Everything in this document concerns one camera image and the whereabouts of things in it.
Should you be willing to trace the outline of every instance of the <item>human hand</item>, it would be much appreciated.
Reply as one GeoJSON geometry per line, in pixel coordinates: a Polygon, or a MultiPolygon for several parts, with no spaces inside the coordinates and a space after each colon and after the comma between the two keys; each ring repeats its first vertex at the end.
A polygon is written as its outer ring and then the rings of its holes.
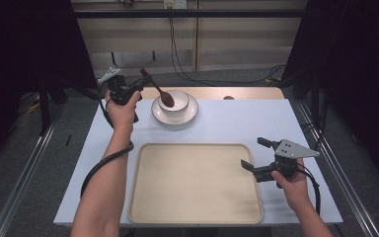
{"type": "MultiPolygon", "coordinates": [[[[303,165],[303,159],[297,159],[297,163],[303,165]]],[[[291,209],[297,212],[306,206],[312,206],[307,192],[306,175],[296,172],[294,176],[288,180],[278,171],[272,171],[271,175],[284,189],[285,197],[291,209]]]]}
{"type": "Polygon", "coordinates": [[[134,111],[136,109],[136,104],[140,99],[140,92],[136,91],[131,96],[128,103],[124,106],[117,105],[110,96],[110,91],[106,93],[107,111],[109,113],[110,119],[113,123],[114,130],[118,129],[131,129],[133,128],[134,121],[134,111]]]}

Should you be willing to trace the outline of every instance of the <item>white tabletop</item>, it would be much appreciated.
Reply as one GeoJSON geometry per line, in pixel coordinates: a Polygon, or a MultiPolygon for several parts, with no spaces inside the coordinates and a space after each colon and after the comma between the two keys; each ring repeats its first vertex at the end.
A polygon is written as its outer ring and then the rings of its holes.
{"type": "MultiPolygon", "coordinates": [[[[179,126],[168,126],[158,122],[151,113],[153,100],[143,99],[137,104],[136,112],[140,121],[134,124],[131,136],[135,147],[129,153],[128,159],[127,188],[120,221],[122,226],[148,226],[133,223],[128,217],[136,157],[140,147],[146,143],[241,143],[251,150],[256,167],[267,166],[274,161],[273,150],[258,145],[258,137],[275,141],[289,139],[308,146],[288,100],[197,100],[197,102],[199,110],[194,120],[179,126]]],[[[55,224],[71,226],[79,203],[82,183],[88,172],[100,161],[111,135],[112,129],[98,109],[68,189],[54,218],[55,224]]],[[[342,222],[315,158],[307,158],[304,161],[320,185],[323,220],[326,223],[342,222]]],[[[276,187],[275,182],[259,183],[258,186],[263,202],[264,218],[256,225],[298,223],[297,217],[286,203],[283,191],[276,187]]],[[[315,195],[310,182],[309,196],[314,203],[315,195]]],[[[171,224],[156,226],[179,227],[171,224]]]]}

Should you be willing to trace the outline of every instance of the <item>white saucer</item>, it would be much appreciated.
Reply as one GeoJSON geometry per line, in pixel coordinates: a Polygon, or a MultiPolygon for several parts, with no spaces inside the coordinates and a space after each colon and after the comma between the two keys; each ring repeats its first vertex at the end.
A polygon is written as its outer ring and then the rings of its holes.
{"type": "Polygon", "coordinates": [[[198,103],[195,98],[189,96],[189,103],[186,108],[183,108],[178,115],[168,113],[160,107],[160,97],[156,98],[152,104],[152,114],[161,123],[167,125],[182,125],[191,121],[198,112],[198,103]]]}

